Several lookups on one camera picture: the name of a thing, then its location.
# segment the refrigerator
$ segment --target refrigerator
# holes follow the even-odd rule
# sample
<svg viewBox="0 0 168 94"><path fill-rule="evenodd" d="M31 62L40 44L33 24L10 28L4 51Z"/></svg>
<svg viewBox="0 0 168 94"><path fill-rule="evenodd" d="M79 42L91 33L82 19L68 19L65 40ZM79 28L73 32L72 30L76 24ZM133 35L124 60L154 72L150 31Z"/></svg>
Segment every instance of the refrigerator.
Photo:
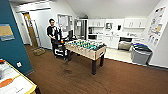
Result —
<svg viewBox="0 0 168 94"><path fill-rule="evenodd" d="M77 39L86 40L87 20L75 19L74 26L74 34Z"/></svg>

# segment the trash bin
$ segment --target trash bin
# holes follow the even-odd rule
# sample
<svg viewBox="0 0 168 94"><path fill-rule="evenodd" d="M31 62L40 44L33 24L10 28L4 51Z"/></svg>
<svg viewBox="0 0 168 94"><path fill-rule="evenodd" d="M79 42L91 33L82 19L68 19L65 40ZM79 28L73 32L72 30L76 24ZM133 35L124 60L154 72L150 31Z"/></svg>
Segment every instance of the trash bin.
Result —
<svg viewBox="0 0 168 94"><path fill-rule="evenodd" d="M146 45L133 45L131 52L131 59L133 63L146 65L149 58L152 54L152 51Z"/></svg>

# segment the upper cabinet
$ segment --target upper cabinet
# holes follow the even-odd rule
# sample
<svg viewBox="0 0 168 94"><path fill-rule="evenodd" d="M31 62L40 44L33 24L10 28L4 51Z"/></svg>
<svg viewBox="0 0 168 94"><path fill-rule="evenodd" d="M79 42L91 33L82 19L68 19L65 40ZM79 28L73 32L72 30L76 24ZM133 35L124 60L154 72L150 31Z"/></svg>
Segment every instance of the upper cabinet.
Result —
<svg viewBox="0 0 168 94"><path fill-rule="evenodd" d="M146 18L126 18L124 20L124 28L145 28L146 21Z"/></svg>
<svg viewBox="0 0 168 94"><path fill-rule="evenodd" d="M104 19L89 19L88 26L89 27L104 27Z"/></svg>

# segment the wall poster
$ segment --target wall poster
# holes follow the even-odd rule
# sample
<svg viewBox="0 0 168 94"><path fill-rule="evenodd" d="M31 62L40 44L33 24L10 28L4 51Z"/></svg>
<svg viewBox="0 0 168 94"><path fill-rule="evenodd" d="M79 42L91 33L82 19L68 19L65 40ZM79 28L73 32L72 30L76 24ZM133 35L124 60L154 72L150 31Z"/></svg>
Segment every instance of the wall poster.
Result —
<svg viewBox="0 0 168 94"><path fill-rule="evenodd" d="M15 39L9 24L0 24L0 38L2 41Z"/></svg>
<svg viewBox="0 0 168 94"><path fill-rule="evenodd" d="M154 17L152 19L151 26L148 31L148 42L153 45L156 45L158 40L160 39L160 35L161 35L160 30L162 28L162 24L160 24L160 20L162 19L165 8L166 7L156 9Z"/></svg>

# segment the doorway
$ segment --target doorway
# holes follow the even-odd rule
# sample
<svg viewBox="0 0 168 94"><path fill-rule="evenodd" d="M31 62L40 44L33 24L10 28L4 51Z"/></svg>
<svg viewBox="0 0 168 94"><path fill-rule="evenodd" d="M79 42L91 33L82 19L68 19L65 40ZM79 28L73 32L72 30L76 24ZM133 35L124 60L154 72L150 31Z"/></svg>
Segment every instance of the doorway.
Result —
<svg viewBox="0 0 168 94"><path fill-rule="evenodd" d="M28 28L29 36L30 36L31 41L32 41L32 46L34 48L37 48L38 43L37 43L37 40L36 40L36 35L35 35L34 29L33 29L33 24L31 22L30 15L29 15L28 12L22 13L22 14L24 16L24 19L25 19L25 22L26 22L26 25L27 25L27 28Z"/></svg>

